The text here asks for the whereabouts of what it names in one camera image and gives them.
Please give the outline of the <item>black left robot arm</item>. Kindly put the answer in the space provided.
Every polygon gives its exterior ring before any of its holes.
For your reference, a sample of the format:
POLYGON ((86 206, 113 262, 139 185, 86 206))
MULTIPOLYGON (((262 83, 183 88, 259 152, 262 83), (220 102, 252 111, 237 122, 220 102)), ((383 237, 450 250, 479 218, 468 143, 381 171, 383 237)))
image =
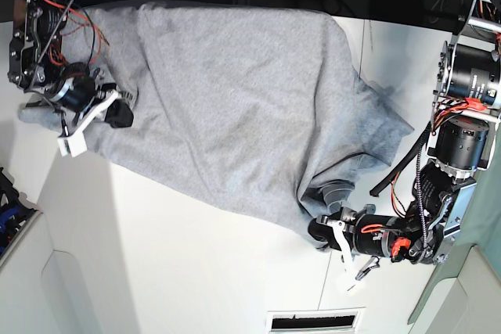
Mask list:
POLYGON ((380 259, 413 264, 444 262, 460 233, 476 187, 475 174, 489 168, 500 126, 500 0, 472 0, 451 39, 443 45, 431 118, 400 162, 371 191, 393 189, 401 173, 416 166, 413 198, 394 214, 372 206, 347 207, 313 220, 309 234, 345 263, 365 254, 368 269, 380 259))

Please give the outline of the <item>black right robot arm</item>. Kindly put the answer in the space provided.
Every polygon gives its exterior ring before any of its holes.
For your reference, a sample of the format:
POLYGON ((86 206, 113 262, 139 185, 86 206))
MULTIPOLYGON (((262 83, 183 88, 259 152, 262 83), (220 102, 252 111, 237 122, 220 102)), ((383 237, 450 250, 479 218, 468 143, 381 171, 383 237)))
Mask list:
POLYGON ((72 113, 73 125, 116 95, 98 114, 113 128, 131 127, 134 115, 126 94, 115 83, 100 84, 100 70, 91 68, 106 43, 90 15, 74 8, 74 0, 14 0, 7 78, 23 92, 38 95, 39 106, 60 117, 72 113), (91 31, 86 59, 71 62, 64 56, 67 22, 75 23, 74 32, 91 31))

